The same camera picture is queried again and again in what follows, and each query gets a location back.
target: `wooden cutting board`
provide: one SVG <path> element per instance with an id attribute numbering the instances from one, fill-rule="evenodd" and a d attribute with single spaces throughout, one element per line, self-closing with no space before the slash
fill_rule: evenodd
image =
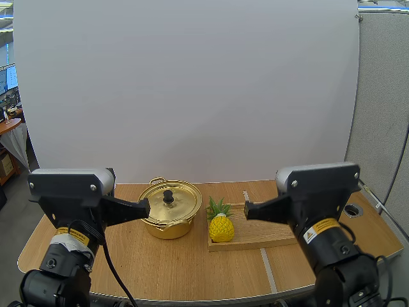
<path id="1" fill-rule="evenodd" d="M 229 219 L 235 227 L 235 236 L 230 242 L 214 243 L 208 236 L 209 251 L 239 251 L 243 249 L 272 248 L 296 244 L 297 240 L 286 224 L 246 220 L 244 203 L 231 203 Z"/>

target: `toy pineapple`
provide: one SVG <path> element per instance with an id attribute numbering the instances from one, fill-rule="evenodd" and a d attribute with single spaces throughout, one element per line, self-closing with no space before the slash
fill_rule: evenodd
<path id="1" fill-rule="evenodd" d="M 208 220 L 211 220 L 209 226 L 209 235 L 213 242 L 229 242 L 235 236 L 235 229 L 228 216 L 230 205 L 223 205 L 223 198 L 218 204 L 210 197 L 208 209 Z"/>

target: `yellow warning sticker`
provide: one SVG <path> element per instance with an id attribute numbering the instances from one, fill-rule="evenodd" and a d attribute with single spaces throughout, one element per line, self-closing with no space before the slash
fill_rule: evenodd
<path id="1" fill-rule="evenodd" d="M 65 233 L 68 233 L 68 227 L 60 227 L 57 229 L 56 235 L 63 235 Z M 79 242 L 88 245 L 89 238 L 83 235 L 81 232 L 78 232 L 77 230 L 71 228 L 70 235 L 76 238 Z"/>
<path id="2" fill-rule="evenodd" d="M 332 227 L 339 227 L 338 221 L 333 218 L 323 219 L 318 223 L 311 226 L 303 235 L 304 240 L 307 244 L 309 244 L 317 235 L 325 230 L 332 228 Z"/>
<path id="3" fill-rule="evenodd" d="M 313 226 L 317 235 L 332 227 L 339 227 L 338 221 L 336 219 L 333 219 L 332 217 L 323 219 Z"/>

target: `white paper backdrop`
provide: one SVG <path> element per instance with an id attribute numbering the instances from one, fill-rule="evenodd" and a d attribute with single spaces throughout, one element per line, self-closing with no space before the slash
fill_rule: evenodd
<path id="1" fill-rule="evenodd" d="M 17 75 L 39 165 L 219 182 L 342 161 L 356 12 L 356 0 L 19 0 Z"/>

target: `cubicle wall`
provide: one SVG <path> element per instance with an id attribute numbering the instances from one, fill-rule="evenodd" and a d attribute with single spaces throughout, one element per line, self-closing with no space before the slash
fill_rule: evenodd
<path id="1" fill-rule="evenodd" d="M 409 121 L 409 15 L 360 14 L 357 103 L 346 159 L 360 164 L 361 179 L 384 201 Z"/>
<path id="2" fill-rule="evenodd" d="M 406 10 L 364 12 L 360 11 L 357 101 L 346 159 L 360 164 L 361 179 L 379 199 L 385 201 L 390 192 L 385 205 L 409 232 L 409 15 Z M 382 216 L 405 246 L 392 268 L 394 296 L 407 296 L 409 244 Z M 384 276 L 381 284 L 386 283 Z"/>

